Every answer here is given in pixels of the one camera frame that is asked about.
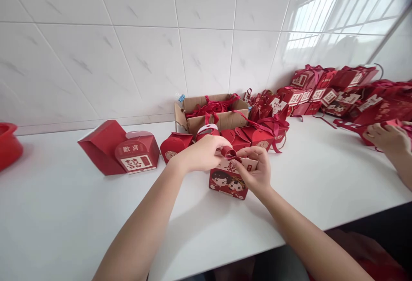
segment white tile wall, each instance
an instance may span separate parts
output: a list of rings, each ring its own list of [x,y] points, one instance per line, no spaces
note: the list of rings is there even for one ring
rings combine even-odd
[[[0,120],[21,134],[172,120],[181,94],[366,63],[410,2],[0,0]],[[390,79],[409,78],[411,20],[375,58]]]
[[[379,51],[372,63],[384,68],[384,78],[393,81],[412,80],[412,8]]]

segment cartoon couple illustration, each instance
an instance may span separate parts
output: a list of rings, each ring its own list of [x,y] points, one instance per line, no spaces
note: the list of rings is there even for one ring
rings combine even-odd
[[[233,195],[245,190],[246,185],[242,179],[238,177],[231,177],[224,171],[216,170],[212,173],[210,188]]]

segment wedding favor box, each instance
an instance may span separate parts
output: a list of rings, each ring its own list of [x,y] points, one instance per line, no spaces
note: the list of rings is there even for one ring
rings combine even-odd
[[[133,131],[126,134],[127,141],[115,150],[119,163],[128,174],[157,168],[159,147],[154,135],[148,131]]]

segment red fabric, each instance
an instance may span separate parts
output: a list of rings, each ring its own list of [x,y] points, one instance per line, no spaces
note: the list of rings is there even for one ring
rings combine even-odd
[[[200,107],[200,105],[198,104],[197,109],[193,110],[192,113],[186,114],[186,118],[206,116],[206,114],[209,114],[210,117],[210,114],[213,114],[213,116],[215,117],[214,123],[216,124],[219,120],[216,114],[229,111],[229,106],[232,105],[238,99],[240,99],[240,96],[236,93],[233,93],[227,101],[211,101],[209,100],[208,96],[205,96],[205,99],[207,101],[207,104],[203,107]]]

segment tile grout line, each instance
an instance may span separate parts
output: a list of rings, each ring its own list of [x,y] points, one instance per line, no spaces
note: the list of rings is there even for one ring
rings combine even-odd
[[[227,92],[228,93],[230,93],[230,81],[231,81],[231,78],[232,78],[233,40],[235,38],[236,6],[237,6],[237,0],[235,0],[235,13],[234,13],[234,16],[233,16],[232,48],[230,49],[229,86],[227,87]]]
[[[133,80],[133,82],[134,82],[134,85],[135,85],[135,87],[136,87],[137,94],[139,95],[140,100],[142,101],[142,104],[144,104],[144,101],[143,101],[143,98],[142,98],[142,94],[140,93],[139,88],[137,87],[136,79],[134,78],[134,75],[133,75],[133,73],[132,73],[132,69],[130,68],[129,61],[128,61],[127,57],[126,57],[126,54],[124,53],[123,46],[122,46],[122,44],[121,44],[121,42],[120,42],[120,39],[119,39],[119,35],[117,34],[116,28],[115,28],[115,26],[113,25],[113,20],[112,20],[112,17],[111,17],[111,15],[110,15],[110,13],[109,13],[109,10],[107,9],[106,2],[105,2],[104,0],[102,0],[102,2],[103,2],[103,5],[104,5],[104,8],[105,8],[106,11],[107,11],[107,15],[109,16],[110,23],[112,24],[111,27],[112,27],[112,29],[113,29],[114,32],[115,32],[117,41],[119,42],[120,49],[121,49],[121,51],[122,51],[122,53],[123,53],[124,60],[126,61],[127,67],[129,68],[129,72],[130,72],[130,75],[131,75],[132,80]]]
[[[172,115],[174,113],[160,113],[156,115],[150,115],[150,116],[165,116],[165,115]],[[143,116],[127,116],[127,117],[117,117],[117,118],[108,118],[109,120],[116,120],[116,119],[130,119],[130,118],[144,118],[144,117],[149,117],[148,115],[143,115]],[[59,123],[48,123],[48,124],[33,124],[33,125],[22,125],[19,127],[33,127],[33,126],[45,126],[45,125],[58,125],[58,124],[70,124],[70,123],[82,123],[82,122],[93,122],[93,121],[100,121],[100,120],[107,120],[106,118],[100,118],[100,119],[92,119],[92,120],[81,120],[81,121],[72,121],[72,122],[59,122]]]
[[[113,27],[142,27],[142,28],[170,28],[177,29],[177,27],[169,26],[146,26],[146,25],[123,25],[123,24],[78,24],[78,23],[51,23],[51,22],[22,22],[22,21],[0,21],[0,24],[3,23],[15,23],[15,24],[41,24],[41,25],[83,25],[83,26],[113,26]],[[225,28],[199,28],[199,27],[179,27],[180,30],[214,30],[214,31],[246,31],[246,32],[279,32],[279,33],[306,33],[306,34],[339,34],[339,35],[361,35],[361,36],[385,36],[386,34],[367,34],[367,33],[337,33],[337,32],[317,32],[317,31],[280,31],[280,30],[244,30],[244,29],[225,29]]]
[[[279,41],[280,41],[280,38],[281,38],[281,36],[282,36],[282,30],[283,30],[283,26],[284,26],[284,24],[285,24],[286,14],[288,13],[289,5],[290,5],[290,4],[291,4],[291,0],[289,0],[288,5],[286,6],[285,15],[283,16],[282,26],[281,26],[281,28],[280,28],[278,40],[277,40],[277,42],[276,42],[275,52],[273,53],[272,64],[270,65],[270,69],[269,69],[269,73],[268,73],[268,75],[267,75],[265,87],[267,87],[267,84],[269,83],[270,74],[271,74],[271,72],[272,72],[273,63],[275,62],[276,52],[278,51]]]
[[[80,88],[80,86],[77,84],[77,82],[74,80],[72,74],[69,72],[69,70],[67,69],[67,67],[63,64],[63,62],[61,61],[60,57],[57,55],[56,51],[53,49],[53,47],[50,45],[49,41],[47,40],[47,38],[44,36],[42,30],[39,28],[39,24],[36,23],[34,21],[33,16],[29,13],[29,11],[26,9],[26,7],[24,6],[24,4],[22,3],[21,0],[17,0],[20,5],[23,7],[23,9],[27,12],[27,14],[30,16],[30,18],[33,20],[33,22],[24,22],[25,24],[34,24],[34,26],[36,27],[36,29],[38,30],[38,32],[40,33],[40,35],[43,37],[43,39],[45,40],[46,44],[49,46],[49,48],[51,49],[52,53],[55,55],[55,57],[57,58],[57,60],[60,62],[61,66],[64,68],[64,70],[66,71],[67,75],[69,76],[69,78],[74,82],[74,84],[77,86],[77,88],[79,89],[79,91],[83,94],[83,96],[85,97],[85,100],[87,100],[87,102],[89,103],[90,107],[92,108],[92,110],[94,111],[94,113],[100,118],[100,115],[97,113],[96,109],[94,108],[94,106],[92,105],[92,103],[90,102],[90,100],[88,99],[88,97],[86,96],[86,94],[84,93],[84,91]]]
[[[185,76],[186,94],[187,94],[187,97],[189,97],[188,81],[186,79],[185,59],[183,58],[182,38],[180,37],[179,16],[177,14],[176,0],[173,0],[173,1],[175,2],[174,4],[175,4],[175,13],[176,13],[176,21],[177,21],[177,33],[179,35],[180,54],[182,55],[183,75]]]

